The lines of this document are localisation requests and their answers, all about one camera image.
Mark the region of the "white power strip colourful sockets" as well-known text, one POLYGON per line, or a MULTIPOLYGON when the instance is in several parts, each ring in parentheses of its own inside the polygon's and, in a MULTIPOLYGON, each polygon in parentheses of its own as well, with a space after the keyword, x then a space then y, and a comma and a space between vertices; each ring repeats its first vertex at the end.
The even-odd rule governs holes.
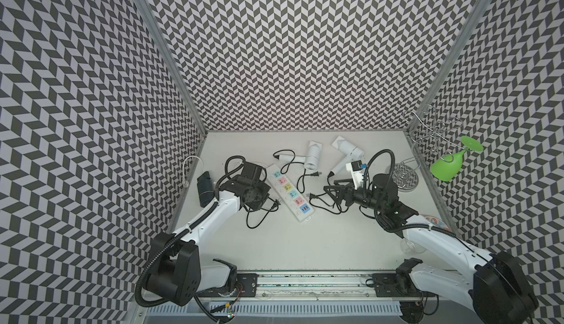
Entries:
POLYGON ((282 202, 298 222, 311 219, 314 210, 310 203, 298 191, 292 181, 281 172, 281 168, 278 165, 273 164, 267 167, 267 182, 280 196, 282 202))

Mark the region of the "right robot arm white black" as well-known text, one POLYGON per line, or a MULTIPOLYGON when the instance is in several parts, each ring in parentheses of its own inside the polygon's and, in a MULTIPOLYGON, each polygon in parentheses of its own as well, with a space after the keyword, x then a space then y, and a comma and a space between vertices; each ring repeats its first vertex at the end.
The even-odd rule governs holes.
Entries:
POLYGON ((386 174, 370 175, 373 162, 382 155, 395 160, 392 150, 383 149, 368 163, 349 162, 351 178, 326 185, 324 192, 336 205, 368 209, 383 231, 422 247, 452 267, 443 271, 421 259, 407 259, 396 269, 396 283, 404 290, 433 293, 465 306, 483 323, 531 320, 539 302, 518 258, 472 246, 402 203, 393 180, 394 164, 386 174))

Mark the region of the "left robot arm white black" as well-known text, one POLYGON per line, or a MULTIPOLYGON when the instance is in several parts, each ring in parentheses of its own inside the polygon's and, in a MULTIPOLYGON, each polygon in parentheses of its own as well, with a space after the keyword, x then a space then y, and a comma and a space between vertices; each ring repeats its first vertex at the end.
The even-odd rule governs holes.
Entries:
POLYGON ((203 266, 200 250, 241 209, 261 209, 270 186, 265 167, 239 155, 226 162, 232 160, 241 164, 225 170, 207 206, 173 233, 162 232, 151 241, 148 261, 135 284, 134 297, 139 306, 149 308, 167 302, 184 306, 207 290, 230 294, 236 288, 236 265, 214 259, 212 265, 203 266))

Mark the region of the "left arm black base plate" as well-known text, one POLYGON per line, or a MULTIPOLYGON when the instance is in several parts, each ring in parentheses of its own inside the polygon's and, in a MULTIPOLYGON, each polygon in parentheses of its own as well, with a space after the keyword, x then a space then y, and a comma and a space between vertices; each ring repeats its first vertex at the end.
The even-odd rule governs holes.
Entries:
POLYGON ((223 287, 210 287, 198 292, 203 298, 254 298, 256 296, 258 278, 257 273, 237 273, 228 277, 223 287))

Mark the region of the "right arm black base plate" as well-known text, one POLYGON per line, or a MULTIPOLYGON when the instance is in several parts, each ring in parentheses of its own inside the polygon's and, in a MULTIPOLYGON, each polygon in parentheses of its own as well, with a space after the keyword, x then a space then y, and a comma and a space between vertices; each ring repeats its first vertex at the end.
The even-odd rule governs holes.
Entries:
POLYGON ((418 298, 434 297, 434 293, 421 291, 407 275, 397 273, 373 273, 366 281, 367 287, 375 290, 379 298, 418 298))

